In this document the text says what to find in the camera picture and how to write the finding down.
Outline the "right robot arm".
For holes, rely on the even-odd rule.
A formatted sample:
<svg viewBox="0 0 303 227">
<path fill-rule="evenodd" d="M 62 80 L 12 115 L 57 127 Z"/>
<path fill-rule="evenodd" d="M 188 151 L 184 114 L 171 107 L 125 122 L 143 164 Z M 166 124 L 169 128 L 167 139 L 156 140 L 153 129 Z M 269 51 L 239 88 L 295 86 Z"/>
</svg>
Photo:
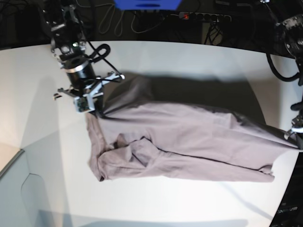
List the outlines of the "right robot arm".
<svg viewBox="0 0 303 227">
<path fill-rule="evenodd" d="M 68 89 L 59 88 L 53 98 L 66 95 L 76 112 L 104 117 L 104 85 L 125 79 L 106 59 L 110 46 L 101 44 L 86 54 L 86 45 L 91 42 L 73 0 L 45 0 L 43 14 L 50 27 L 51 52 L 71 83 Z"/>
</svg>

